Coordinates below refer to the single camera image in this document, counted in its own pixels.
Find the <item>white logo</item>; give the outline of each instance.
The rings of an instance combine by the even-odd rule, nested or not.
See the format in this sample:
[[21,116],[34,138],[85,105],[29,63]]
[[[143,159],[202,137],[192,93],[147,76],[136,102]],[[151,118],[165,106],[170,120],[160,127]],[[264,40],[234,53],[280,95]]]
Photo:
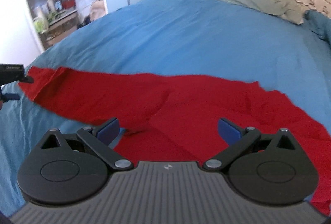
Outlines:
[[165,165],[164,168],[170,170],[172,168],[172,165],[171,164]]

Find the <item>beige bag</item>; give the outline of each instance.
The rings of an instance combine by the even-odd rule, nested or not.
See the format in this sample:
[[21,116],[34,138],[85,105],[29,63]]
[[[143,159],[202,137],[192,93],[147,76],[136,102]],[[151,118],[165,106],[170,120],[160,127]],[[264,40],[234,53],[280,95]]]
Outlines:
[[98,0],[91,5],[90,8],[90,20],[95,21],[98,18],[103,17],[106,14],[105,2]]

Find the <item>red cloth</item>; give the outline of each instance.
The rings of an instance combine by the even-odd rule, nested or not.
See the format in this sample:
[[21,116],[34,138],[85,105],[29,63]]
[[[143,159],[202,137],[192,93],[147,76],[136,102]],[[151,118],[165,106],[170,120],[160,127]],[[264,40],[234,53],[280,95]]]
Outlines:
[[264,133],[287,127],[318,170],[313,205],[329,213],[331,138],[278,91],[209,76],[115,75],[63,67],[32,67],[29,75],[34,84],[19,84],[27,97],[62,117],[93,125],[117,117],[131,134],[115,150],[135,163],[203,163],[227,147],[217,132],[221,117]]

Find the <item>wall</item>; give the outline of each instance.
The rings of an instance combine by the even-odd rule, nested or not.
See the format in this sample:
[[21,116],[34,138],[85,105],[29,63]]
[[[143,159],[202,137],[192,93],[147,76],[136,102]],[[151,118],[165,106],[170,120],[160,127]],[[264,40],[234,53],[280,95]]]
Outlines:
[[28,65],[41,54],[28,22],[21,0],[0,0],[0,63]]

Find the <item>blue cloth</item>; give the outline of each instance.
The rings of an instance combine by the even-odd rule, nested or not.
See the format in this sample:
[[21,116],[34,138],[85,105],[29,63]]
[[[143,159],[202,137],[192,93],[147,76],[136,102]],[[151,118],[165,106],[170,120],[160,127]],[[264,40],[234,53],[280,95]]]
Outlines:
[[[285,93],[330,132],[331,50],[310,27],[307,22],[298,26],[217,0],[144,0],[75,31],[33,65],[259,81],[267,90]],[[22,95],[16,83],[4,91]],[[5,215],[24,204],[16,174],[44,133],[54,127],[72,133],[82,126],[25,96],[4,104],[0,114],[0,210]]]

